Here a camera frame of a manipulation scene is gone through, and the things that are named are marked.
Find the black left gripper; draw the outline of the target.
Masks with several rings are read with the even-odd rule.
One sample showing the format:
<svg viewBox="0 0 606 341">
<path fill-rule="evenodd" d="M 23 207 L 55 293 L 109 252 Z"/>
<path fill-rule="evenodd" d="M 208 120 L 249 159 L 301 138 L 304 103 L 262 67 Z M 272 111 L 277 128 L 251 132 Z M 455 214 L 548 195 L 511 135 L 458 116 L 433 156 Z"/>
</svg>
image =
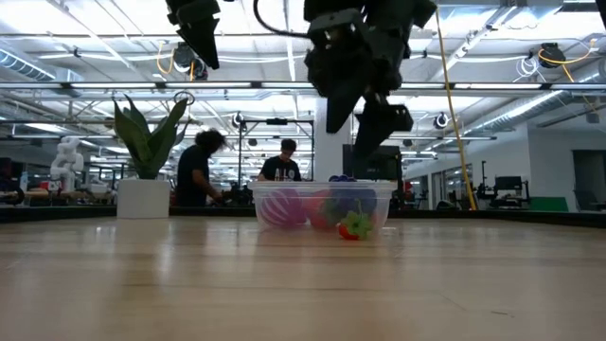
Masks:
<svg viewBox="0 0 606 341">
<path fill-rule="evenodd" d="M 178 34 L 189 47 L 212 69 L 220 67 L 215 29 L 219 23 L 214 18 L 221 12 L 217 0 L 166 0 L 168 19 L 179 25 Z"/>
</svg>

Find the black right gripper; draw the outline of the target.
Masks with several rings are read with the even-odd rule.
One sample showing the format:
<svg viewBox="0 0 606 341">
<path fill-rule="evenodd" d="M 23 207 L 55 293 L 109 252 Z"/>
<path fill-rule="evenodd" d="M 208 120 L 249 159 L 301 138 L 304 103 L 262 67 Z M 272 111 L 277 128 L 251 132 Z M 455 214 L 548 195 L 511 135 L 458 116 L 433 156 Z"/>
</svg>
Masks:
<svg viewBox="0 0 606 341">
<path fill-rule="evenodd" d="M 360 97 L 387 95 L 400 86 L 401 63 L 410 57 L 410 0 L 306 1 L 304 20 L 312 43 L 304 59 L 308 81 L 328 98 L 326 132 L 336 134 Z M 383 96 L 369 99 L 355 117 L 358 159 L 414 125 L 405 105 Z"/>
</svg>

